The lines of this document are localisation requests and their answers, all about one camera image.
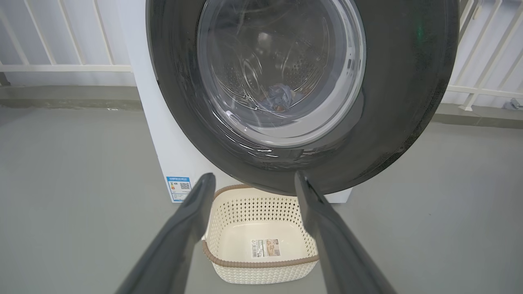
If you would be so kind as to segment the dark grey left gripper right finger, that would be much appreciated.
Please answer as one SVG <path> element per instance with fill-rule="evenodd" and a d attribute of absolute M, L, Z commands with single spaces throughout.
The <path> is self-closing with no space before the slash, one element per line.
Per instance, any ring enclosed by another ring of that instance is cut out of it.
<path fill-rule="evenodd" d="M 395 290 L 341 216 L 305 173 L 295 173 L 303 227 L 314 238 L 329 294 L 394 294 Z"/>

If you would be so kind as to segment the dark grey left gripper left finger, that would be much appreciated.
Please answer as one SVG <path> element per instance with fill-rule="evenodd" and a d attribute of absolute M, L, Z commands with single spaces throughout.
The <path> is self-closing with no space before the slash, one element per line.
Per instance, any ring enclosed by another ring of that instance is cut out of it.
<path fill-rule="evenodd" d="M 202 175 L 139 258 L 118 294 L 183 294 L 196 244 L 206 232 L 216 179 Z"/>

